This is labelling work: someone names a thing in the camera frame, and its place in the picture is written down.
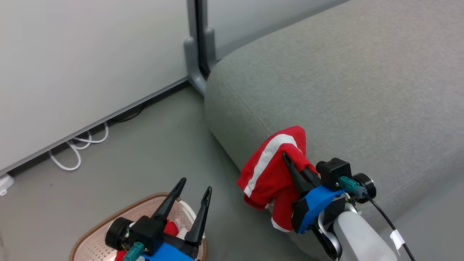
green connector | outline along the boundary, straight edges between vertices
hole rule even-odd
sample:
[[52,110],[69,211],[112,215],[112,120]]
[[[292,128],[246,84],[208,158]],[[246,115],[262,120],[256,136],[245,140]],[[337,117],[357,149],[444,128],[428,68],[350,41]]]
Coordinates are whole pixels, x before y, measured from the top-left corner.
[[346,192],[354,193],[359,187],[359,183],[350,179],[349,177],[341,176],[339,179],[340,187]]
[[367,193],[366,188],[362,187],[361,185],[359,185],[359,183],[348,177],[340,177],[338,183],[340,184],[340,187],[344,189],[346,192],[354,193],[360,199],[364,198],[363,193]]
[[145,249],[145,246],[140,243],[136,242],[133,247],[130,248],[130,250],[127,252],[127,254],[124,256],[124,261],[136,261],[142,254],[143,250]]

white label tag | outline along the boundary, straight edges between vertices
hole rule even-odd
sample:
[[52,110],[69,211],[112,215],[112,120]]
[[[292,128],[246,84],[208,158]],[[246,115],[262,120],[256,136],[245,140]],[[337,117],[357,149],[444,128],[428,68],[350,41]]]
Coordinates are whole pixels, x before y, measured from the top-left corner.
[[397,229],[393,230],[393,232],[390,234],[390,238],[392,239],[393,243],[395,244],[396,251],[398,254],[400,254],[399,249],[401,246],[405,243],[403,237],[401,237],[400,233],[398,232]]
[[276,201],[276,199],[272,199],[272,201],[266,205],[265,209],[268,209],[269,207],[274,207],[274,202]]

white cable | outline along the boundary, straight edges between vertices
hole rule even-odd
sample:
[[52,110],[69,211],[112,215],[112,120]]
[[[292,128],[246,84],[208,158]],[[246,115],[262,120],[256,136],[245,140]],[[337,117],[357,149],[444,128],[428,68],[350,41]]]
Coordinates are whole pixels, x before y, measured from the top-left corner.
[[[65,167],[63,166],[60,162],[58,162],[58,160],[55,158],[55,156],[53,156],[52,154],[52,151],[49,150],[48,151],[48,155],[50,155],[50,159],[52,159],[52,161],[58,166],[60,167],[61,169],[63,170],[67,170],[67,171],[72,171],[72,170],[77,170],[80,166],[81,166],[81,163],[82,163],[82,158],[81,158],[81,154],[79,153],[79,150],[85,150],[87,149],[90,144],[92,143],[102,143],[106,140],[106,138],[108,138],[108,133],[109,133],[109,130],[108,130],[108,125],[106,124],[106,122],[103,123],[103,125],[105,126],[105,136],[103,137],[103,139],[101,140],[92,140],[92,135],[90,134],[89,131],[87,131],[87,134],[89,135],[89,138],[88,139],[81,139],[81,138],[72,138],[70,139],[69,141],[67,141],[66,143],[69,145],[69,147],[71,148],[71,150],[76,154],[77,156],[77,165],[75,167],[72,167],[72,168],[68,168],[68,167]],[[78,141],[81,141],[81,142],[85,142],[87,143],[86,145],[84,145],[83,147],[78,147],[76,146],[72,140],[75,139],[75,140],[78,140]]]
[[67,170],[67,171],[77,170],[77,168],[79,168],[81,166],[81,163],[82,163],[81,155],[79,154],[79,151],[76,149],[76,146],[74,144],[71,144],[69,141],[67,141],[66,143],[69,145],[71,150],[76,154],[76,156],[77,156],[77,165],[75,167],[72,167],[72,168],[67,168],[67,167],[63,166],[61,163],[58,162],[57,159],[55,159],[55,156],[53,156],[51,150],[48,151],[48,154],[50,155],[50,159],[52,159],[52,161],[58,167],[60,167],[60,168],[62,168],[64,170]]
[[[89,135],[89,141],[91,141],[91,140],[92,140],[92,135],[90,134],[90,131],[87,131],[87,134]],[[72,142],[72,139],[70,139],[69,141],[71,142],[71,144],[74,145],[74,147],[76,147],[77,150],[85,150],[85,149],[87,149],[87,148],[90,146],[90,144],[92,144],[92,143],[90,143],[90,142],[87,142],[87,144],[86,144],[84,147],[77,147],[77,146]]]
[[90,134],[89,134],[89,139],[88,140],[81,139],[81,138],[76,138],[76,137],[74,137],[73,139],[78,140],[78,141],[82,141],[82,142],[87,142],[87,143],[102,143],[102,142],[104,142],[106,140],[106,138],[108,138],[108,125],[106,124],[106,122],[104,122],[103,125],[105,125],[105,136],[101,140],[92,140]]

sofa cushion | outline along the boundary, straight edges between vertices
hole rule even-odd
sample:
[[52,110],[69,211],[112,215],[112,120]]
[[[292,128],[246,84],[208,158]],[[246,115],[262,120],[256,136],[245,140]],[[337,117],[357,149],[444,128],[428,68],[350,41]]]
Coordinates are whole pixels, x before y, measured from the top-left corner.
[[461,0],[351,0],[260,38],[214,67],[208,125],[240,168],[269,135],[302,126],[308,159],[371,176],[394,219],[464,166],[463,11]]

white stripe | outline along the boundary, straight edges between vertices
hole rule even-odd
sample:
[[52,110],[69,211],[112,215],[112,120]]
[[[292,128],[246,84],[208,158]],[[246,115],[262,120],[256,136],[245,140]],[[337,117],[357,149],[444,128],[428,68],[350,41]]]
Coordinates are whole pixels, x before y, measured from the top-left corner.
[[280,226],[274,221],[274,217],[271,217],[271,222],[272,222],[272,225],[273,225],[273,227],[274,227],[275,229],[278,229],[278,230],[280,230],[280,231],[282,231],[282,232],[285,232],[285,233],[290,232],[290,230],[286,230],[286,229],[280,227]]
[[256,181],[261,176],[264,169],[266,169],[267,165],[274,157],[275,153],[280,148],[280,146],[285,143],[293,144],[296,148],[298,148],[293,136],[287,134],[279,134],[273,137],[272,140],[264,148],[263,153],[261,153],[261,157],[259,158],[258,163],[256,164],[255,169],[253,170],[253,177],[251,177],[251,179],[248,181],[248,185],[243,190],[245,195],[251,197],[251,193],[253,192],[253,189],[256,186]]

